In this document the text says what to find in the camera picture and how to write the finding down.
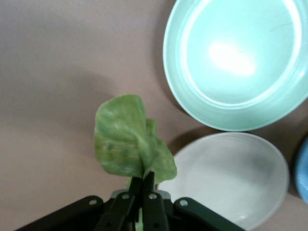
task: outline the silver screw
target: silver screw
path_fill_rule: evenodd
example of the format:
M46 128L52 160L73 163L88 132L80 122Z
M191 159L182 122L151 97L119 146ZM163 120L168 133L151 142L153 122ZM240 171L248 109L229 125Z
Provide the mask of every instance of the silver screw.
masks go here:
M122 196L122 199L129 199L129 195L128 195L128 194L124 194L124 195Z
M180 200L181 206L188 206L188 202L186 200Z
M89 205L95 205L97 203L97 200L90 200Z
M157 195L156 195L155 193L151 193L151 194L149 195L149 198L150 198L151 200L156 199L156 198L157 198Z

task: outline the bowl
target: bowl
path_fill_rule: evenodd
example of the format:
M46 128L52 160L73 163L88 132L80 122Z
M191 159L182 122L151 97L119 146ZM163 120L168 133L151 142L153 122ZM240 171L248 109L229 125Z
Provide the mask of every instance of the bowl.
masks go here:
M174 202L190 197L245 230L264 223L285 198L289 171L281 152L243 132L200 138L175 155L178 175L158 185Z
M308 2L177 0L163 45L169 87L201 123L248 131L308 97Z
M295 162L295 185L299 195L308 204L308 137L298 150Z

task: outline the beige tabletop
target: beige tabletop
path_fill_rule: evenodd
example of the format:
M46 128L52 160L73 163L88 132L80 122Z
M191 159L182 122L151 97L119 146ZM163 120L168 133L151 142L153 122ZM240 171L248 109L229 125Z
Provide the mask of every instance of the beige tabletop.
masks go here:
M126 178L95 159L101 103L139 94L175 154L221 132L187 115L166 82L162 42L174 0L0 1L0 230L12 231L87 195L107 200ZM292 173L308 132L308 101L250 131L276 145ZM289 192L256 231L308 230L308 205Z

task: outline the mint green plate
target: mint green plate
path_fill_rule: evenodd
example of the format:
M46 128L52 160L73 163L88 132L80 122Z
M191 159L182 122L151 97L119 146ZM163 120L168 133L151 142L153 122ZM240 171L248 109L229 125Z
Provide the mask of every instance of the mint green plate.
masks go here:
M175 98L198 121L266 126L308 97L308 2L177 0L163 58Z

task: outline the lettuce leaf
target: lettuce leaf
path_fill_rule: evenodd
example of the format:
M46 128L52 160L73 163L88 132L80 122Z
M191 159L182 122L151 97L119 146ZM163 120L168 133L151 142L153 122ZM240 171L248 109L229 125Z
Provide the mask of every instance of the lettuce leaf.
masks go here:
M139 95L122 95L103 103L95 116L94 146L103 169L114 175L145 178L155 184L177 174L174 158L156 133L157 122L147 119Z

